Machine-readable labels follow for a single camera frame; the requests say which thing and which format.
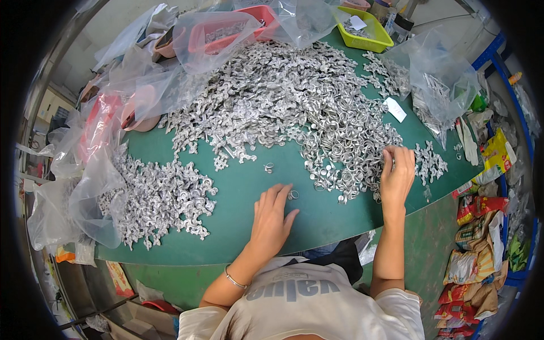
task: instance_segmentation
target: person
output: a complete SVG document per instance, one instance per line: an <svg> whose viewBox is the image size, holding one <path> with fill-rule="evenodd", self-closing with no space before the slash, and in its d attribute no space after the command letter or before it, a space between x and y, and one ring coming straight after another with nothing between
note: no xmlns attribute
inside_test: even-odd
<svg viewBox="0 0 544 340"><path fill-rule="evenodd" d="M251 238L240 255L208 287L199 308L181 313L178 339L423 339L419 297L404 288L404 203L414 152L388 146L383 153L384 227L370 296L352 287L362 274L353 242L314 260L275 257L299 213L283 217L292 184L277 184L255 202Z"/></svg>

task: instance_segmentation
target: silver bracelet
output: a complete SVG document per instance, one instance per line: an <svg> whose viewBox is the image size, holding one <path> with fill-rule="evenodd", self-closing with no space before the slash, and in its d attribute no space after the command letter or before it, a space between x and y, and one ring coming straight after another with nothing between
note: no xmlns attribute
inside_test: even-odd
<svg viewBox="0 0 544 340"><path fill-rule="evenodd" d="M236 282L228 273L227 273L227 267L229 266L227 265L225 267L225 275L227 276L227 279L231 280L232 283L234 283L236 286L242 288L242 289L247 289L247 286L246 285L241 285L240 283Z"/></svg>

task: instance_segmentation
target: white t-shirt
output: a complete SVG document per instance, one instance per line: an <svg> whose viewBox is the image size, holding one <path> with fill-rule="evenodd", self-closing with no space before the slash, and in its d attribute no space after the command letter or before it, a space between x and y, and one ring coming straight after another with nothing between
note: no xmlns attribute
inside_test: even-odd
<svg viewBox="0 0 544 340"><path fill-rule="evenodd" d="M282 340L315 334L326 340L424 339L419 298L398 288L372 299L350 285L342 267L276 257L260 270L228 312L202 307L180 315L178 340L220 340L236 314L234 338Z"/></svg>

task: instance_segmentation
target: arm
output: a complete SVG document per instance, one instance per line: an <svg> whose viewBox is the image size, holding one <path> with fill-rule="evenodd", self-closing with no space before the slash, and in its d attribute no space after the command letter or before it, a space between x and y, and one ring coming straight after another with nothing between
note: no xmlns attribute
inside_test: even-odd
<svg viewBox="0 0 544 340"><path fill-rule="evenodd" d="M299 212L295 209L283 218L285 200L292 187L292 184L276 184L255 202L251 239L227 269L231 278L239 284L249 286L253 276L283 247ZM199 307L217 306L228 311L243 294L244 289L232 283L223 273L204 292Z"/></svg>
<svg viewBox="0 0 544 340"><path fill-rule="evenodd" d="M384 160L380 181L384 228L374 255L370 283L372 298L389 288L404 290L404 202L413 183L415 168L413 150L405 147L386 147Z"/></svg>

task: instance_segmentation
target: yellow-green plastic basket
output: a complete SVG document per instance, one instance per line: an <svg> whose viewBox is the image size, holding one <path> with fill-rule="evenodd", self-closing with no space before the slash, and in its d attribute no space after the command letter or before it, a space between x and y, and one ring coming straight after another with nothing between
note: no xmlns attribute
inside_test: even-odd
<svg viewBox="0 0 544 340"><path fill-rule="evenodd" d="M382 27L382 25L380 24L378 19L376 19L375 16L355 8L349 8L349 7L343 7L343 6L339 6L338 8L351 15L356 15L362 20L372 19L372 22L374 23L374 31L376 33L376 40L349 34L344 29L344 26L341 23L339 23L338 29L340 30L340 34L342 35L342 38L344 39L344 44L346 46L359 48L361 50L368 50L368 51L372 51L376 53L383 52L387 46L393 46L393 40L391 40L391 37L387 34L387 32L385 32L385 29Z"/></svg>

